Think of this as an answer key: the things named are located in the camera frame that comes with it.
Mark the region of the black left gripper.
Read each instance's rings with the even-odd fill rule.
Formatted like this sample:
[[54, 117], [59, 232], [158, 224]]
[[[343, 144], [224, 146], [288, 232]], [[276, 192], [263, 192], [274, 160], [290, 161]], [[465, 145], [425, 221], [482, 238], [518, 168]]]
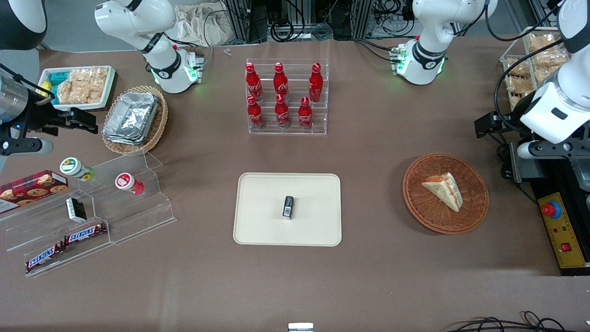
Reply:
[[510, 112], [502, 114], [500, 111], [489, 112], [475, 121], [476, 138], [483, 138], [498, 130], [497, 121], [504, 132], [517, 132], [520, 138], [525, 138], [525, 125], [520, 120], [521, 114]]

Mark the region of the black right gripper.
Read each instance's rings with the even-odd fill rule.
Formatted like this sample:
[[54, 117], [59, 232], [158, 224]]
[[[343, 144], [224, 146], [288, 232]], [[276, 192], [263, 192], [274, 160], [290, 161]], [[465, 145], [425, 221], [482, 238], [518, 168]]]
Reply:
[[19, 136], [25, 137], [29, 132], [58, 136], [59, 128], [84, 130], [91, 134], [98, 134], [96, 117], [93, 114], [78, 108], [70, 108], [68, 110], [69, 124], [66, 115], [65, 112], [55, 109], [50, 102], [44, 105], [32, 102], [25, 109]]

